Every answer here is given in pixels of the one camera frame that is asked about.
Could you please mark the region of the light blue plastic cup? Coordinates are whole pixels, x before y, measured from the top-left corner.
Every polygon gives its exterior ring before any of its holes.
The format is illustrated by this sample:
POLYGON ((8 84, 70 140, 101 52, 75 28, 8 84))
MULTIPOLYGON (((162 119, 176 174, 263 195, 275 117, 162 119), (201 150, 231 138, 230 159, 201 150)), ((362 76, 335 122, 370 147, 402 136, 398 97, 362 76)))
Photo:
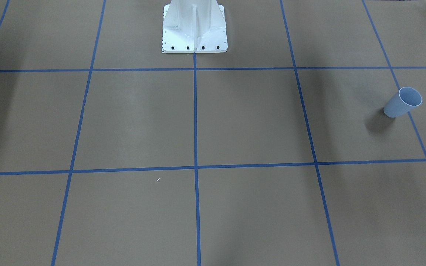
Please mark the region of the light blue plastic cup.
POLYGON ((383 112, 387 117, 396 118, 417 108, 422 102, 423 98, 416 89, 404 86, 387 101, 383 112))

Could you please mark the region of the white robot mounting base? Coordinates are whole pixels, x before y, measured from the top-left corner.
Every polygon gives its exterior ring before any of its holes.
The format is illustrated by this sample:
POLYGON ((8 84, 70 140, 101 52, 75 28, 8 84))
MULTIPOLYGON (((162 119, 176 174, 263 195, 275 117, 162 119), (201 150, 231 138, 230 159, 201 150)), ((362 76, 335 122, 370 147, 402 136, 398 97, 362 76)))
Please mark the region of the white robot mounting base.
POLYGON ((225 8, 216 0, 172 0, 163 7, 162 25, 163 53, 228 51, 225 8))

